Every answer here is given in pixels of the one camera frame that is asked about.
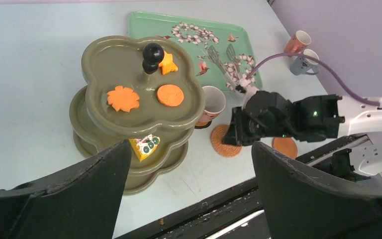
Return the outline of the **orange cup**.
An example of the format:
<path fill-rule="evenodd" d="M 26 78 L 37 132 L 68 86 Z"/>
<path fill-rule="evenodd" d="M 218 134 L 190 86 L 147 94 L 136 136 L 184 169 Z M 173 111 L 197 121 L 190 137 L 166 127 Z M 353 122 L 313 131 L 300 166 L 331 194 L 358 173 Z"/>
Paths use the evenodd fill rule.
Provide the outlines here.
<path fill-rule="evenodd" d="M 286 47 L 284 48 L 284 53 L 300 53 L 312 42 L 310 35 L 303 31 L 298 30 L 288 41 Z"/>

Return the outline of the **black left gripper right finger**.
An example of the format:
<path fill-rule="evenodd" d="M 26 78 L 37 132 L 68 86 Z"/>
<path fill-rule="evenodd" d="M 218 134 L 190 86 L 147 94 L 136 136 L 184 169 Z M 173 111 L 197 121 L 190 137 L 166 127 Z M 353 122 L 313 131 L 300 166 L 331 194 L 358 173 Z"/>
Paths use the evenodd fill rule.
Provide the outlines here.
<path fill-rule="evenodd" d="M 382 239 L 382 188 L 330 175 L 263 142 L 252 160 L 274 239 Z"/>

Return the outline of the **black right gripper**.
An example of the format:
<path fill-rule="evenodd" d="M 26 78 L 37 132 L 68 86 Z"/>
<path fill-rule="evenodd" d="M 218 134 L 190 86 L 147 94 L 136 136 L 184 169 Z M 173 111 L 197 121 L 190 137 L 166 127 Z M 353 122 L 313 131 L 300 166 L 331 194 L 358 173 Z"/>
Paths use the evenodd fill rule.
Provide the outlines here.
<path fill-rule="evenodd" d="M 294 105 L 276 92 L 257 91 L 249 100 L 231 110 L 231 121 L 221 142 L 249 146 L 265 137 L 294 137 Z"/>

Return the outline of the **orange-handled cup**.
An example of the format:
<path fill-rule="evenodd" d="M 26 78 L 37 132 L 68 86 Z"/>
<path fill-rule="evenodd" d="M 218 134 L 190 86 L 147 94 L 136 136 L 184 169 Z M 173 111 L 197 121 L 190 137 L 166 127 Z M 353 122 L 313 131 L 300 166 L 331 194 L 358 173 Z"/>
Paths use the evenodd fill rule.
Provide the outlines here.
<path fill-rule="evenodd" d="M 217 87 L 204 86 L 202 89 L 205 95 L 205 108 L 198 122 L 212 122 L 225 109 L 226 97 Z"/>

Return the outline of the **orange flower toy cookie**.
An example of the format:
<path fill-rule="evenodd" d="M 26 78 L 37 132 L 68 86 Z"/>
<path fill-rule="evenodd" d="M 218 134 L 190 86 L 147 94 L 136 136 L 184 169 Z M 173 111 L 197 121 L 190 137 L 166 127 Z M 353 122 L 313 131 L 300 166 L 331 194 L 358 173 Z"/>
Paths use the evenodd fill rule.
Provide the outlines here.
<path fill-rule="evenodd" d="M 131 88 L 116 86 L 114 90 L 107 93 L 107 103 L 115 111 L 130 112 L 140 106 L 139 95 Z"/>

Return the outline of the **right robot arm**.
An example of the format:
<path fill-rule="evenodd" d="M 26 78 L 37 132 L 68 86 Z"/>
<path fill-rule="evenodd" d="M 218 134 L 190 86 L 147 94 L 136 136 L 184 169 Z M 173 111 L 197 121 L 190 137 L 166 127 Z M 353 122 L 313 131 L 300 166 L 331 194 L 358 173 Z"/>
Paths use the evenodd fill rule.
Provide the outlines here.
<path fill-rule="evenodd" d="M 247 92 L 244 104 L 232 109 L 222 143 L 248 146 L 265 137 L 292 137 L 321 142 L 361 133 L 382 132 L 382 98 L 376 102 L 350 96 L 311 96 L 291 102 L 279 93 Z M 382 172 L 382 145 L 334 153 L 322 170 L 351 181 Z"/>

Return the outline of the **orange toy fish pastry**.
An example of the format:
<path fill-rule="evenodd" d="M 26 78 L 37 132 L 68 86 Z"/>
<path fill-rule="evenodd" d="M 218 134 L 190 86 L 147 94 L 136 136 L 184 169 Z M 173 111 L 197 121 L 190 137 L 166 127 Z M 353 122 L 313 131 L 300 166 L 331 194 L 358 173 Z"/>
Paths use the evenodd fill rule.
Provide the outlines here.
<path fill-rule="evenodd" d="M 162 75 L 178 71 L 178 67 L 173 61 L 173 55 L 166 51 L 164 51 L 164 58 L 159 63 L 159 67 L 162 69 Z"/>

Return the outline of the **yellow toy cake slice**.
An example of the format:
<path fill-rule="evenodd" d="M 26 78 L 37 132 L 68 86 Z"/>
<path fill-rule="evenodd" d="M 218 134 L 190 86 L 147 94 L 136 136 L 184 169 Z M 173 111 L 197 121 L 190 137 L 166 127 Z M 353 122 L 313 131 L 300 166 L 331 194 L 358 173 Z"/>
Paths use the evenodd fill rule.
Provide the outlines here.
<path fill-rule="evenodd" d="M 142 138 L 129 139 L 132 149 L 140 162 L 148 158 L 156 150 L 160 141 L 160 138 L 153 134 Z"/>

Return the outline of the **white cup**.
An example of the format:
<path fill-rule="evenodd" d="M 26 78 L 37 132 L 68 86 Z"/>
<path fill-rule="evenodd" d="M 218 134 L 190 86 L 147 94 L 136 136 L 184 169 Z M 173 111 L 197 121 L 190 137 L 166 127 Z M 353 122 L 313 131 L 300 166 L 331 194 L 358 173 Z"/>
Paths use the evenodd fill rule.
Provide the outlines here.
<path fill-rule="evenodd" d="M 317 67 L 318 63 L 307 59 L 305 57 L 297 57 L 294 62 L 291 64 L 289 70 L 294 75 L 317 75 L 319 73 L 319 69 Z"/>

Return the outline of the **green three-tier serving stand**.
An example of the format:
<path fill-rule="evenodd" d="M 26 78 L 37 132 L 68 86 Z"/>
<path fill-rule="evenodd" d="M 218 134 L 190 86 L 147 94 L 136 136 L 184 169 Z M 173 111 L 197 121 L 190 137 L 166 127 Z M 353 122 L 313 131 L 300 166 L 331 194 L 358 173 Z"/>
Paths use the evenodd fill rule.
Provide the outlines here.
<path fill-rule="evenodd" d="M 178 71 L 162 75 L 159 63 L 164 51 L 173 55 Z M 161 37 L 114 35 L 93 41 L 83 52 L 81 66 L 86 85 L 75 94 L 69 109 L 78 151 L 90 157 L 121 140 L 158 136 L 161 141 L 148 158 L 140 162 L 135 153 L 131 155 L 124 195 L 144 191 L 159 175 L 177 168 L 205 107 L 189 54 Z M 166 84 L 182 89 L 184 100 L 179 106 L 158 101 L 156 92 Z M 140 97 L 139 108 L 115 111 L 107 103 L 107 93 L 116 86 L 133 89 Z"/>

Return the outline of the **round cork coaster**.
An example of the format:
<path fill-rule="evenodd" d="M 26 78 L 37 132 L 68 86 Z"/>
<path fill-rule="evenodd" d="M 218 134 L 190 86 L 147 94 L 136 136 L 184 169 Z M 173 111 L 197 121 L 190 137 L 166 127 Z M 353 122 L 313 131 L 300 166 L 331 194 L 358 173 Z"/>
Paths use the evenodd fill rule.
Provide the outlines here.
<path fill-rule="evenodd" d="M 226 124 L 220 124 L 216 126 L 211 131 L 210 141 L 216 153 L 218 153 L 219 155 L 223 157 L 234 157 L 241 152 L 242 147 L 222 143 L 222 139 L 226 135 L 228 128 L 229 126 Z"/>
<path fill-rule="evenodd" d="M 272 147 L 283 155 L 288 156 L 289 158 L 297 158 L 298 148 L 295 141 L 290 137 L 273 138 Z"/>

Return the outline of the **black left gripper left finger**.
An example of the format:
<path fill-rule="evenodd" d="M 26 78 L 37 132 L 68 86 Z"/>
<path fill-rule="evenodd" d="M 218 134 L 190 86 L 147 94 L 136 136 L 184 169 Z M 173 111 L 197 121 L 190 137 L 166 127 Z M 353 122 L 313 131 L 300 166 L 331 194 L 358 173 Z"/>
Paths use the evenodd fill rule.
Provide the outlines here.
<path fill-rule="evenodd" d="M 48 176 L 0 190 L 0 239 L 110 239 L 131 163 L 122 140 Z"/>

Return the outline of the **metal serving tongs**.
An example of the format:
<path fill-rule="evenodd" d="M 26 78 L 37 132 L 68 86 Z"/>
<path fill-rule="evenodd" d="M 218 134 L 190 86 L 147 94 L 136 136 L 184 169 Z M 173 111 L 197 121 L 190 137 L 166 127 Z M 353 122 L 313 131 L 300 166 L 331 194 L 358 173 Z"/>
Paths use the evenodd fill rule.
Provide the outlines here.
<path fill-rule="evenodd" d="M 220 60 L 219 53 L 214 46 L 209 46 L 208 50 L 209 60 L 217 66 L 222 74 L 226 77 L 226 87 L 232 92 L 246 93 L 251 88 L 256 88 L 251 80 L 247 80 L 240 69 L 240 59 L 237 57 L 234 47 L 229 44 L 226 48 L 226 55 L 229 59 L 229 63 L 223 63 Z"/>

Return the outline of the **yellow smiley face coaster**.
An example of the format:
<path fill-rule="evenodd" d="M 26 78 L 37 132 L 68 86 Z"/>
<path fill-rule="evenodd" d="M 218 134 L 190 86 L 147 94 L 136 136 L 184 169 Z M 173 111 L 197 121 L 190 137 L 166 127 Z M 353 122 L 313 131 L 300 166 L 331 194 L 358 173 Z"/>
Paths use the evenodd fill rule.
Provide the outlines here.
<path fill-rule="evenodd" d="M 198 122 L 195 124 L 194 128 L 195 129 L 204 129 L 207 128 L 211 125 L 211 121 L 208 122 Z"/>

